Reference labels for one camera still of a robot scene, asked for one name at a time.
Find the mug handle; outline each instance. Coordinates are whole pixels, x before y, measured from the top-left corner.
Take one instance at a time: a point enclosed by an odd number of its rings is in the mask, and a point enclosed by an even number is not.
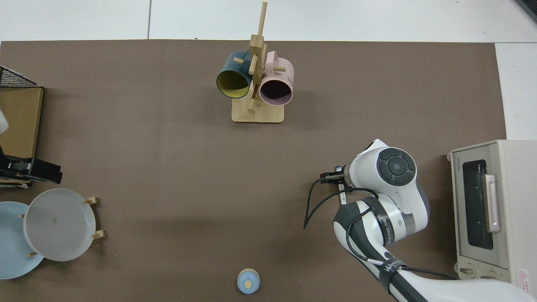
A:
[[[274,61],[278,60],[278,55],[276,55],[275,51],[271,51],[267,53],[267,62],[265,63],[265,72],[267,73],[267,76],[272,77],[275,76],[273,64]]]

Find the warning label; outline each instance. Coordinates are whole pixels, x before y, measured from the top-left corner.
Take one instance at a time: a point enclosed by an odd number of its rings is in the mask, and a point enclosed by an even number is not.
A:
[[[527,269],[518,270],[518,286],[529,293],[529,271]]]

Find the toaster oven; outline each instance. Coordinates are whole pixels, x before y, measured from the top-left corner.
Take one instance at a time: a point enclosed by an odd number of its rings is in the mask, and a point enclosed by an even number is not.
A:
[[[459,148],[451,162],[461,279],[494,278],[537,296],[537,141]]]

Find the toaster oven knob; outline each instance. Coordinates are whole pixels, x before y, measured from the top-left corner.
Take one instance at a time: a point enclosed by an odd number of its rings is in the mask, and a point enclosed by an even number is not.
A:
[[[483,279],[496,279],[496,280],[499,280],[498,275],[497,275],[495,272],[491,271],[491,270],[489,270],[489,271],[487,272],[487,275],[485,275],[485,276],[481,276],[481,278],[483,278]]]
[[[471,268],[460,268],[459,272],[467,275],[472,275],[474,273],[474,270]]]
[[[475,278],[474,266],[470,263],[465,263],[465,267],[459,267],[459,272],[467,275],[468,278]]]

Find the pink mug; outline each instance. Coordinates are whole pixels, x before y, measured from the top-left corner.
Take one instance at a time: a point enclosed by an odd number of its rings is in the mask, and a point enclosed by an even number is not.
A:
[[[267,53],[265,74],[259,86],[259,95],[267,104],[283,106],[293,98],[293,78],[295,69],[288,60],[276,55],[276,52]]]

